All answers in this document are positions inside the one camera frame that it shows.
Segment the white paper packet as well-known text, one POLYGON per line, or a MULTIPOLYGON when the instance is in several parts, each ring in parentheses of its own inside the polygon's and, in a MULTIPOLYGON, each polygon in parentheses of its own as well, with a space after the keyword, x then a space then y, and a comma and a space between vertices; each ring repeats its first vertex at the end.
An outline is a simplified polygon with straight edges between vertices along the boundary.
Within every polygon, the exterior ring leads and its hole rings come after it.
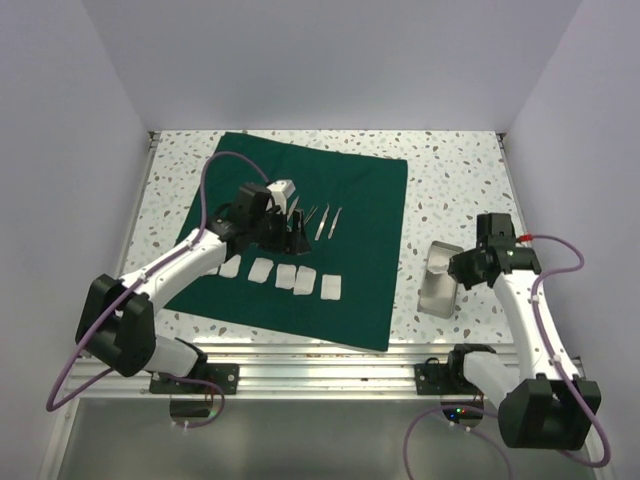
POLYGON ((430 249, 426 261, 426 270, 434 275, 447 274, 451 258, 455 252, 448 249, 430 249))

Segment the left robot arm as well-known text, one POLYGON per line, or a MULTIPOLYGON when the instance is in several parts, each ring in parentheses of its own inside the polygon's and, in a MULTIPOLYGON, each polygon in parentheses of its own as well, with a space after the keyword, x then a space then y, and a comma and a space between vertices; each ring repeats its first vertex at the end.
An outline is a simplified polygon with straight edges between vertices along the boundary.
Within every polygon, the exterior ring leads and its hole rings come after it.
POLYGON ((119 279, 95 279, 76 332, 77 346, 124 377, 141 371, 174 381, 185 392, 204 390, 213 377, 204 353, 156 332, 157 313, 195 280, 251 246, 301 255, 310 245, 304 213, 291 210, 290 180, 245 183, 183 241, 155 262, 119 279))

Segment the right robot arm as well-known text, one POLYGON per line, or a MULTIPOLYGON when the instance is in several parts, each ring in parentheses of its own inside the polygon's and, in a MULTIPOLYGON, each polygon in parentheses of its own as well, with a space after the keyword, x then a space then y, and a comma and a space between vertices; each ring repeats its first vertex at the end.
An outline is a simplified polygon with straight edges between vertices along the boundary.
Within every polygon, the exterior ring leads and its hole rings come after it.
POLYGON ((458 344, 449 353, 451 389, 476 387, 497 408, 503 442, 510 448, 578 451, 601 404, 594 381, 584 379, 564 348, 543 289, 536 252, 517 236, 509 215, 476 218, 476 246, 455 255, 449 275, 465 289, 487 285, 506 315, 518 372, 489 346, 458 344))

